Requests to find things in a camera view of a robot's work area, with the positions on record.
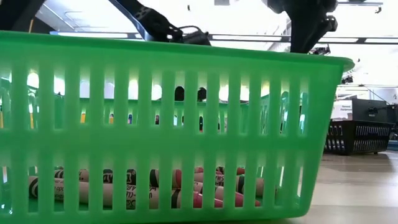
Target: basket rim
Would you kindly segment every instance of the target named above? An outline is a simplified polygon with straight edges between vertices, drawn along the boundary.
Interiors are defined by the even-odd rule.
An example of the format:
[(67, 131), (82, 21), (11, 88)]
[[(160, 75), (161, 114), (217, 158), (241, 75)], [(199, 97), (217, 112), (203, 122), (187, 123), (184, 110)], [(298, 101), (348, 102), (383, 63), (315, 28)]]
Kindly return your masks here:
[(237, 57), (255, 60), (276, 60), (300, 63), (320, 63), (325, 65), (343, 66), (343, 71), (351, 70), (355, 64), (350, 58), (325, 57), (322, 55), (307, 55), (295, 53), (271, 52), (263, 50), (230, 49), (224, 47), (209, 47), (202, 45), (185, 45), (163, 42), (125, 41), (118, 39), (99, 39), (89, 37), (67, 37), (48, 34), (31, 34), (0, 30), (0, 42), (19, 42), (23, 44), (36, 43), (44, 45), (71, 45), (79, 47), (100, 47), (104, 49), (134, 49), (150, 52), (170, 52), (178, 54), (212, 55), (220, 57)]

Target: ceiling light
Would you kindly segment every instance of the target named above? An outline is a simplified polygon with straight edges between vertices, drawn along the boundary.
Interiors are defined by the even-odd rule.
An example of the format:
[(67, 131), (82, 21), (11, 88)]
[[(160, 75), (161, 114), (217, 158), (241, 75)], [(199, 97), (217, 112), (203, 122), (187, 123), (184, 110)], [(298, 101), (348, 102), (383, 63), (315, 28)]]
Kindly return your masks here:
[(264, 37), (255, 35), (213, 35), (213, 40), (280, 41), (282, 37)]
[(332, 38), (332, 37), (322, 37), (319, 42), (350, 42), (355, 43), (358, 41), (358, 38)]
[(67, 37), (94, 37), (94, 38), (110, 38), (110, 39), (126, 39), (128, 35), (125, 33), (95, 33), (95, 32), (51, 32), (52, 35), (62, 35)]
[(35, 72), (31, 72), (27, 76), (27, 85), (38, 88), (39, 87), (39, 76)]
[(152, 100), (158, 100), (162, 97), (162, 87), (160, 85), (152, 86)]
[(397, 43), (398, 38), (368, 38), (365, 43)]

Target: fluorescent light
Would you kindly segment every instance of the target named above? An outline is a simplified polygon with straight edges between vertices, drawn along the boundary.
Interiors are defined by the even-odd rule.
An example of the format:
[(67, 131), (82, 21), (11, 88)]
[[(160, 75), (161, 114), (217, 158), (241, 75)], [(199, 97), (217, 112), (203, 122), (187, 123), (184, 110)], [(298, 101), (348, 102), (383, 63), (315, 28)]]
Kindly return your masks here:
[(365, 40), (365, 43), (397, 43), (398, 44), (398, 38), (393, 38), (393, 39), (368, 38)]
[(331, 37), (322, 37), (319, 42), (351, 42), (355, 43), (358, 41), (358, 38), (331, 38)]
[(65, 82), (61, 78), (54, 77), (54, 93), (65, 95)]
[(158, 100), (162, 97), (162, 87), (160, 85), (152, 86), (152, 100)]
[(222, 86), (218, 93), (218, 98), (223, 101), (228, 101), (228, 85)]
[(131, 80), (129, 82), (129, 100), (138, 99), (138, 82), (137, 80)]
[(398, 85), (338, 85), (338, 88), (398, 88)]
[(257, 40), (257, 41), (280, 41), (282, 37), (263, 36), (241, 36), (241, 35), (214, 35), (213, 40)]
[(27, 76), (27, 84), (29, 86), (32, 86), (34, 88), (39, 87), (39, 76), (38, 74), (32, 72)]
[(57, 35), (62, 35), (67, 37), (94, 37), (94, 38), (112, 38), (112, 39), (128, 38), (127, 34), (118, 34), (118, 33), (58, 32)]
[(249, 89), (246, 86), (241, 86), (241, 100), (249, 100)]

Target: cable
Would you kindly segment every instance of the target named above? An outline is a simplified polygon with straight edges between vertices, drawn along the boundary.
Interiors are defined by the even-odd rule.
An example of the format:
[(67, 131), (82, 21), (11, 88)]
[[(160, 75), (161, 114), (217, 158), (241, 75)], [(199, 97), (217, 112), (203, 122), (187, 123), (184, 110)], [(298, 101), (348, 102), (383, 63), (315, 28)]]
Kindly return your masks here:
[(201, 31), (201, 29), (197, 26), (181, 26), (181, 27), (179, 27), (180, 30), (186, 29), (186, 28), (195, 28), (197, 31)]
[(375, 94), (378, 98), (382, 99), (384, 102), (386, 102), (388, 105), (391, 105), (389, 102), (387, 102), (387, 100), (381, 98), (379, 95), (377, 95), (375, 92), (373, 92), (372, 90), (370, 90), (368, 87), (366, 87), (365, 85), (361, 84), (360, 86), (365, 87), (365, 89), (367, 89), (368, 91), (370, 91), (371, 93)]

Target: ceiling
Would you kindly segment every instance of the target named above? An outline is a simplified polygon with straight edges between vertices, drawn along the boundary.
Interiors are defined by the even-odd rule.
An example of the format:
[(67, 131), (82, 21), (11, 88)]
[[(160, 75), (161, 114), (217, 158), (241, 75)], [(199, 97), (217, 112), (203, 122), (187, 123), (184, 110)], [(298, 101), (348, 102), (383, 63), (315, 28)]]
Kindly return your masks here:
[[(166, 16), (175, 26), (195, 25), (211, 34), (289, 34), (286, 13), (275, 14), (261, 0), (230, 0), (216, 6), (215, 0), (140, 0)], [(375, 4), (350, 6), (341, 3), (333, 14), (338, 30), (331, 37), (398, 37), (396, 0), (368, 0)], [(381, 12), (376, 13), (381, 5)], [(37, 14), (48, 25), (63, 32), (137, 32), (131, 22), (108, 0), (47, 0)], [(270, 42), (212, 42), (219, 47), (286, 51), (289, 44)], [(398, 84), (397, 45), (330, 45), (331, 55), (360, 59), (351, 72), (355, 82)]]

